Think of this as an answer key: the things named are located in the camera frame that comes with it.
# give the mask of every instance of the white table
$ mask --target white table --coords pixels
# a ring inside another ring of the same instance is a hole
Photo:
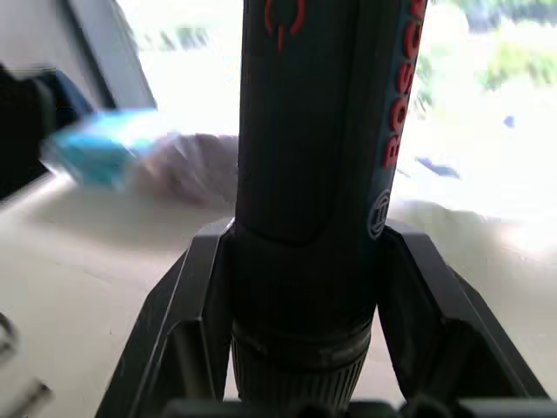
[[[503,234],[514,226],[425,203],[394,202],[390,215],[428,230],[557,396],[556,268],[508,246]],[[0,311],[15,321],[21,345],[0,369],[0,387],[9,389],[0,395],[0,407],[36,376],[56,396],[38,416],[93,417],[146,295],[202,225],[226,216],[170,201],[80,191],[67,179],[52,178],[5,203]],[[234,396],[232,373],[229,378],[226,393]],[[402,401],[377,320],[355,397]]]

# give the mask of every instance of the blue object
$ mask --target blue object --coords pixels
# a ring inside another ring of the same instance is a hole
[[[149,129],[152,115],[156,112],[102,112],[62,129],[47,139],[45,164],[64,169],[83,185],[118,187],[126,165],[160,138]]]

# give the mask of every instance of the cordless screwdriver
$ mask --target cordless screwdriver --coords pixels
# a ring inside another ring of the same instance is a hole
[[[245,0],[232,236],[243,402],[350,401],[426,0]]]

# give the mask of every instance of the red power symbol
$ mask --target red power symbol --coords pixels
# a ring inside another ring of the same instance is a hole
[[[269,35],[272,34],[272,22],[271,22],[271,6],[272,0],[265,0],[265,28]],[[296,35],[296,33],[302,27],[305,17],[305,0],[298,0],[298,14],[290,26],[290,34]],[[278,42],[278,52],[282,51],[283,42],[285,36],[285,28],[283,24],[279,24],[277,27],[277,42]]]

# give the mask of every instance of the red bosch logo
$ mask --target red bosch logo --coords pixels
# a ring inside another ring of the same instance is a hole
[[[399,157],[400,134],[408,112],[408,99],[416,68],[421,28],[426,13],[426,0],[410,0],[409,11],[402,43],[402,57],[400,59],[402,62],[399,64],[395,78],[395,87],[399,96],[392,101],[391,110],[388,112],[391,132],[383,154],[383,168],[396,165]]]
[[[272,8],[272,0],[265,0],[265,28],[269,35],[272,35],[272,20],[271,20],[271,8]],[[298,0],[298,14],[294,19],[294,22],[290,25],[289,31],[291,36],[296,35],[298,31],[301,29],[302,24],[304,23],[305,18],[305,0]],[[282,52],[283,46],[285,41],[285,26],[283,24],[277,25],[277,43],[278,43],[278,52]]]

